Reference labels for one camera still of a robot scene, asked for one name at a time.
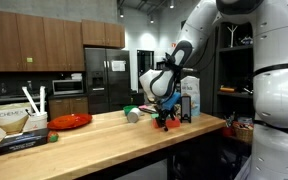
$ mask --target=wooden countertop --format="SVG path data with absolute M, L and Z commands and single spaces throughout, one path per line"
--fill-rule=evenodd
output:
M 59 131 L 56 143 L 0 156 L 0 179 L 74 179 L 224 126 L 202 113 L 164 132 L 146 113 L 137 123 L 128 123 L 123 111 L 97 114 L 88 125 Z

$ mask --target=shelf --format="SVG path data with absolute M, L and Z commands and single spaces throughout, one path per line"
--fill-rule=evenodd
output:
M 238 51 L 238 50 L 246 50 L 246 49 L 252 49 L 253 45 L 244 45 L 244 46 L 235 46 L 235 47 L 227 47 L 227 48 L 220 48 L 219 52 L 230 52 L 230 51 Z
M 218 92 L 217 92 L 217 95 L 221 95 L 221 96 L 232 96 L 232 97 L 237 97 L 237 98 L 253 99 L 253 96 L 252 96 L 252 95 L 244 94 L 244 93 L 227 93 L 227 92 L 218 91 Z

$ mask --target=stainless steel refrigerator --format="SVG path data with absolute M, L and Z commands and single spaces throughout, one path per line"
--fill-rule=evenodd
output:
M 89 112 L 122 110 L 131 103 L 129 51 L 85 48 Z

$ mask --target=wooden cabinet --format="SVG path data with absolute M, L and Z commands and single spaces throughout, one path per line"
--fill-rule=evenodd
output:
M 21 70 L 21 49 L 16 14 L 0 11 L 0 71 Z
M 124 28 L 118 24 L 82 20 L 82 33 L 84 45 L 125 47 Z
M 49 71 L 67 70 L 64 21 L 43 18 Z
M 231 33 L 227 27 L 230 23 L 223 23 L 219 31 L 219 47 L 216 59 L 214 115 L 224 118 L 235 112 L 237 115 L 253 117 L 253 96 L 245 91 L 253 90 L 253 46 L 241 44 L 244 37 L 252 37 L 250 24 L 239 25 L 234 33 L 233 47 Z M 234 92 L 221 91 L 220 88 L 229 87 Z
M 49 100 L 50 119 L 77 113 L 88 113 L 87 97 Z
M 43 18 L 16 14 L 22 61 L 26 71 L 47 71 Z
M 64 21 L 66 64 L 68 71 L 85 71 L 82 23 Z

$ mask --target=backsplash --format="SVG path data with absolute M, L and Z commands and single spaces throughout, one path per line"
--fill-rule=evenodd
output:
M 23 94 L 23 86 L 32 94 L 39 93 L 40 86 L 45 86 L 47 93 L 52 94 L 52 80 L 70 77 L 71 74 L 72 72 L 0 72 L 0 95 Z

